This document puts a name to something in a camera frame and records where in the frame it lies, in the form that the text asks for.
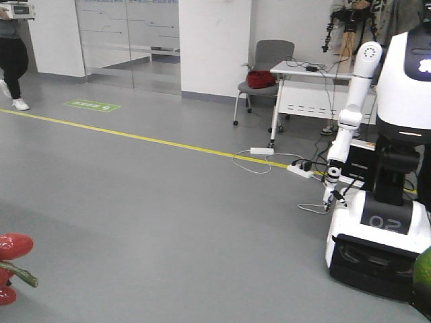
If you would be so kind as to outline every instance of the wall baseboard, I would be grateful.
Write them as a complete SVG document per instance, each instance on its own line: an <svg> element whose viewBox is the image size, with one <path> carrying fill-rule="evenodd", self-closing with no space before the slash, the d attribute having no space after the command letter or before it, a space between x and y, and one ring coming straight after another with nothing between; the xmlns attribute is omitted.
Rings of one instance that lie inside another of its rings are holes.
<svg viewBox="0 0 431 323"><path fill-rule="evenodd" d="M217 96L215 94L206 94L206 93L198 93L198 92L188 92L188 91L181 91L181 97L184 99L190 99L190 100L199 100L199 101L205 101L205 102L214 102L214 103L221 103L221 104L231 104L235 105L235 99L232 96ZM245 99L239 100L238 104L245 104Z"/></svg>
<svg viewBox="0 0 431 323"><path fill-rule="evenodd" d="M51 74L51 73L38 73L42 78L53 80L53 81L66 81L71 83L86 83L87 77L79 77L79 76L68 76L68 75L59 75L59 74Z"/></svg>

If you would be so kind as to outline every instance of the desk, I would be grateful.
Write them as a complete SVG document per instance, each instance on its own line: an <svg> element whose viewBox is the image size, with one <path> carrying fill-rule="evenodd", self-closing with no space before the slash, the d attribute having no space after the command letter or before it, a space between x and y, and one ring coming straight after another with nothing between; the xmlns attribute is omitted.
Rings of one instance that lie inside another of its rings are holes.
<svg viewBox="0 0 431 323"><path fill-rule="evenodd" d="M305 69L307 63L304 66L300 64L302 63L283 61L271 69L271 73L281 77L273 111L271 140L268 144L270 148L275 142L279 113L336 120L347 101L349 87L334 85L333 80L350 80L351 73L337 73L337 65L328 72L310 72ZM363 123L375 124L374 103L375 94L370 90L362 109Z"/></svg>

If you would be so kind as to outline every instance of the person's hand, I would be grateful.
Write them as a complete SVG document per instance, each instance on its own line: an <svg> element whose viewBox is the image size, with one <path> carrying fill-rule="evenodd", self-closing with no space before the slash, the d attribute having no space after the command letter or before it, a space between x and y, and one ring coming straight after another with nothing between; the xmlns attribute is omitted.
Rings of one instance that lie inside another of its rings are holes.
<svg viewBox="0 0 431 323"><path fill-rule="evenodd" d="M9 18L9 16L7 15L7 12L6 11L9 11L8 9L6 9L6 8L0 8L0 18L2 19L2 20L10 20L11 18Z"/></svg>
<svg viewBox="0 0 431 323"><path fill-rule="evenodd" d="M352 9L362 10L370 7L370 3L367 0L359 0L352 4Z"/></svg>

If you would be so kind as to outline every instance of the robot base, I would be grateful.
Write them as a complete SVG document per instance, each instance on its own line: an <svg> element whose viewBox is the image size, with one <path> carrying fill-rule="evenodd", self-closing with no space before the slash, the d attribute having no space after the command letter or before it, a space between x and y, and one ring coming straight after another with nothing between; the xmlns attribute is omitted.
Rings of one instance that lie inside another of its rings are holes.
<svg viewBox="0 0 431 323"><path fill-rule="evenodd" d="M409 301L417 256L341 234L336 238L329 274L358 289Z"/></svg>
<svg viewBox="0 0 431 323"><path fill-rule="evenodd" d="M413 264L431 245L431 227L423 205L403 207L376 202L371 193L355 190L337 203L327 237L329 274L358 289L409 301Z"/></svg>

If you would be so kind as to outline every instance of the glass door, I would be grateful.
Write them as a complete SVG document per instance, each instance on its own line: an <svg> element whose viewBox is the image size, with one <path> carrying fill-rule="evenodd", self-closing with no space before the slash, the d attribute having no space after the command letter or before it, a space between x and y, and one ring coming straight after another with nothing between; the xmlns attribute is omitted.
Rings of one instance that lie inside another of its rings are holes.
<svg viewBox="0 0 431 323"><path fill-rule="evenodd" d="M88 81L133 87L126 0L75 0Z"/></svg>
<svg viewBox="0 0 431 323"><path fill-rule="evenodd" d="M136 89L180 94L178 0L128 0Z"/></svg>
<svg viewBox="0 0 431 323"><path fill-rule="evenodd" d="M88 81L180 94L178 0L75 0Z"/></svg>

